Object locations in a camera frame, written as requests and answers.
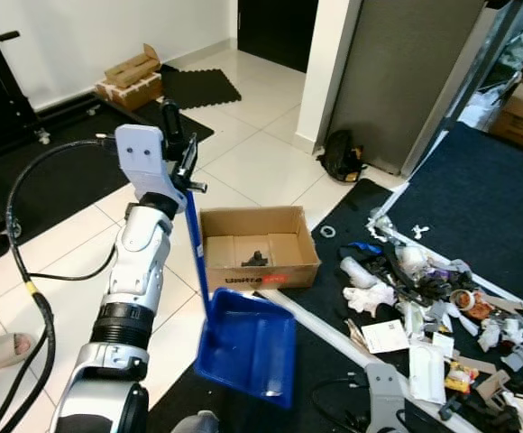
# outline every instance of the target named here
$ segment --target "yellow cable band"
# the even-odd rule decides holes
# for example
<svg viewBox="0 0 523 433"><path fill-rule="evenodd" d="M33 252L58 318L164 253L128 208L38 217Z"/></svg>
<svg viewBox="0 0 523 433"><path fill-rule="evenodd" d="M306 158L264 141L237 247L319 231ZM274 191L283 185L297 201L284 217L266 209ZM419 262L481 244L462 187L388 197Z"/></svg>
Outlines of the yellow cable band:
<svg viewBox="0 0 523 433"><path fill-rule="evenodd" d="M37 287L35 287L35 284L33 284L33 281L27 281L25 283L25 288L27 289L27 291L29 291L30 294L34 295L35 293L38 293L39 290L37 289Z"/></svg>

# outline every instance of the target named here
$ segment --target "yellow package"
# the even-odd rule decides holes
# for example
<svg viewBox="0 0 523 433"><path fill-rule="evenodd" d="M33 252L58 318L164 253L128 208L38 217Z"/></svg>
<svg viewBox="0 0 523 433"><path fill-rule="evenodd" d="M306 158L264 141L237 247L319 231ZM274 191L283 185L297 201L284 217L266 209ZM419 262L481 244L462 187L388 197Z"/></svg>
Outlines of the yellow package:
<svg viewBox="0 0 523 433"><path fill-rule="evenodd" d="M478 370L475 368L464 367L456 361L452 361L450 371L445 377L445 387L449 390L468 394L470 393L470 385L473 384L478 374Z"/></svg>

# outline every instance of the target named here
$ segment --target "person's foot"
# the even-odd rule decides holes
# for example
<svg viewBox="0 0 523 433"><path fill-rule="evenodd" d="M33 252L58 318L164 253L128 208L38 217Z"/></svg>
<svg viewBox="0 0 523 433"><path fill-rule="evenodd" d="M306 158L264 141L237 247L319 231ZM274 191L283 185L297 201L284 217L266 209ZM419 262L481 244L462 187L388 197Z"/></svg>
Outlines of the person's foot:
<svg viewBox="0 0 523 433"><path fill-rule="evenodd" d="M31 340L23 334L15 334L15 354L24 354L31 348Z"/></svg>

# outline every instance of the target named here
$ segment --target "black bag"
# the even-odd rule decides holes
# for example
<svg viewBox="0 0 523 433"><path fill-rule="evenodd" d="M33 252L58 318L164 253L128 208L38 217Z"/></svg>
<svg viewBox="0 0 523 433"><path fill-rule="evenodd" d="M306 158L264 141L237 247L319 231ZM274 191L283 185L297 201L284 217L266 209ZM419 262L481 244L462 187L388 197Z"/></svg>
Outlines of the black bag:
<svg viewBox="0 0 523 433"><path fill-rule="evenodd" d="M342 182L356 182L362 171L362 146L352 143L352 133L336 131L327 140L325 152L317 157L327 174Z"/></svg>

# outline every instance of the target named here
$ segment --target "white wall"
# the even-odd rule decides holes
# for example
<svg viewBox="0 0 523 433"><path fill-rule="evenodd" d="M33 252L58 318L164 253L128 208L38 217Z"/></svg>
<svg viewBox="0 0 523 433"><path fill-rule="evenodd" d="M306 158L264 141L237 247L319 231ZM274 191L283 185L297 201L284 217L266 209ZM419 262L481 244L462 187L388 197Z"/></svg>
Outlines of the white wall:
<svg viewBox="0 0 523 433"><path fill-rule="evenodd" d="M229 0L229 37L237 39L237 13L239 0Z"/></svg>
<svg viewBox="0 0 523 433"><path fill-rule="evenodd" d="M294 144L307 153L324 139L361 0L320 0Z"/></svg>
<svg viewBox="0 0 523 433"><path fill-rule="evenodd" d="M34 107L91 88L149 43L161 60L229 38L230 0L0 0L1 48Z"/></svg>

